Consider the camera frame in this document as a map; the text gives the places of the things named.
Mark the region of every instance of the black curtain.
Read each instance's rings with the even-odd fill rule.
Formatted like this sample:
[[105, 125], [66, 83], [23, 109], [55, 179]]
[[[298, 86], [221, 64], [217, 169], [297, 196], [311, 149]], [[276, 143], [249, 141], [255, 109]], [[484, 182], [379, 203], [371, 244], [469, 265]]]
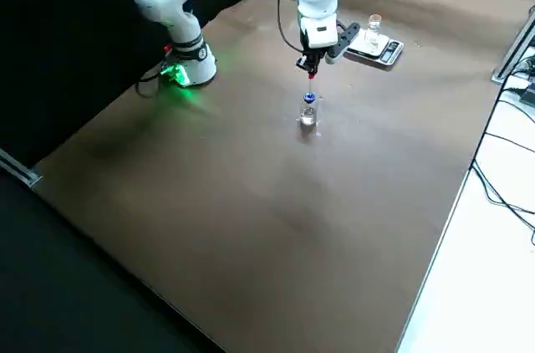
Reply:
[[[133, 0], [3, 0], [0, 148], [33, 166], [162, 57]], [[204, 26], [240, 0], [195, 0]]]

